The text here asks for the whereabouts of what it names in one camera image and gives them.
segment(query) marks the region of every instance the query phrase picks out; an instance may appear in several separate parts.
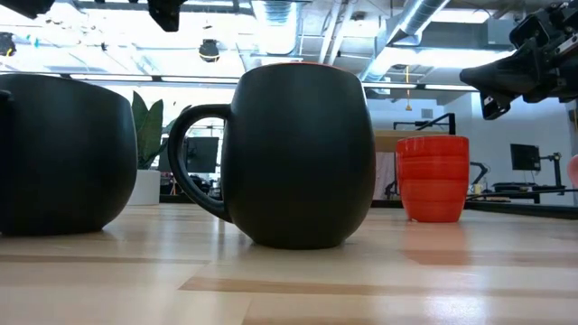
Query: exposed ductwork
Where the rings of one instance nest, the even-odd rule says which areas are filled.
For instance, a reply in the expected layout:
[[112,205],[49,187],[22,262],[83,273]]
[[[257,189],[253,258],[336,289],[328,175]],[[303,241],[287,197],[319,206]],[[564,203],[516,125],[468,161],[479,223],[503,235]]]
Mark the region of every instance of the exposed ductwork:
[[387,22],[384,35],[376,40],[376,54],[366,69],[361,73],[362,80],[377,82],[383,79],[387,71],[396,63],[396,42],[410,39],[410,44],[419,45],[421,33],[432,21],[434,14],[441,11],[450,0],[407,0],[404,11]]
[[[80,8],[108,10],[147,10],[147,5],[126,3],[94,3],[92,0],[77,0]],[[259,48],[263,53],[285,55],[297,44],[301,23],[301,9],[305,1],[284,0],[232,0],[187,1],[181,6],[182,13],[220,13],[254,15],[260,24]]]
[[261,28],[261,51],[286,55],[297,45],[301,22],[301,5],[294,1],[252,1],[253,12]]

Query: pink object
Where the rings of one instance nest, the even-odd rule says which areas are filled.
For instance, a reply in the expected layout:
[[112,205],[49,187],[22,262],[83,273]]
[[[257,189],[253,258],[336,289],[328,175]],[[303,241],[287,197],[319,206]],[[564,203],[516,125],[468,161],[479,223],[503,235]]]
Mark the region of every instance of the pink object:
[[570,159],[568,163],[568,177],[574,187],[578,187],[578,155],[575,155]]

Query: plant leaf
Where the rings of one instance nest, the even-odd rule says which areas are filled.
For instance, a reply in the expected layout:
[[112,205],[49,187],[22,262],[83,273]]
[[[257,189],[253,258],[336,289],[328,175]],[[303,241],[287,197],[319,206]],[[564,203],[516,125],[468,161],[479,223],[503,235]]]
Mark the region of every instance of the plant leaf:
[[138,168],[138,169],[141,169],[141,170],[142,170],[142,169],[150,169],[150,168],[151,168],[151,165],[152,165],[153,162],[154,162],[154,159],[156,159],[156,157],[164,151],[164,149],[166,148],[167,144],[168,144],[168,142],[165,142],[164,144],[161,144],[161,146],[159,147],[159,150],[157,150],[155,153],[151,154],[151,155],[148,156],[148,157],[143,157],[143,160],[142,160],[142,161],[139,160],[140,163],[139,163],[139,168]]
[[133,91],[133,118],[135,119],[135,130],[138,133],[143,127],[143,123],[146,120],[146,115],[148,114],[148,108],[146,108],[145,101],[138,95],[136,91]]
[[163,132],[163,100],[159,100],[151,106],[143,126],[136,135],[139,159],[147,161],[161,146]]

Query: white wall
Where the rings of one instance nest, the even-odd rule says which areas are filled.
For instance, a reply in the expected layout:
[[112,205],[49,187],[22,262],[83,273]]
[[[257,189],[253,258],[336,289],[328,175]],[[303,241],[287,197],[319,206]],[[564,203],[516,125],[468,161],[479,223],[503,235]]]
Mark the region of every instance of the white wall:
[[[424,121],[422,108],[433,109],[433,118],[443,115],[443,107],[435,99],[412,99],[411,111],[407,111],[407,100],[393,103],[389,99],[368,99],[368,109],[375,130],[393,130],[394,122]],[[400,125],[398,129],[414,130],[412,125]]]
[[[521,98],[512,103],[504,116],[486,121],[481,115],[479,94],[466,94],[445,106],[446,113],[456,114],[458,135],[470,139],[470,160],[485,163],[490,168],[486,176],[489,185],[501,181],[533,181],[530,172],[513,171],[510,144],[532,144],[540,147],[540,155],[561,153],[562,184],[571,188],[566,164],[572,156],[571,129],[566,106],[549,98],[537,104],[527,104]],[[471,181],[479,169],[472,167]],[[555,184],[554,165],[542,161],[542,171],[535,174],[538,184]],[[573,195],[543,195],[544,204],[573,205]]]

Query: white planter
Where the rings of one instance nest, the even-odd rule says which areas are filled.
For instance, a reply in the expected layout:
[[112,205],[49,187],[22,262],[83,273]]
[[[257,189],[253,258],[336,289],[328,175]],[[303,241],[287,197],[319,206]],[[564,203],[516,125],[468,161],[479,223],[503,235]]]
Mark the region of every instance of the white planter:
[[157,205],[161,194],[161,173],[158,171],[138,170],[133,194],[127,205]]

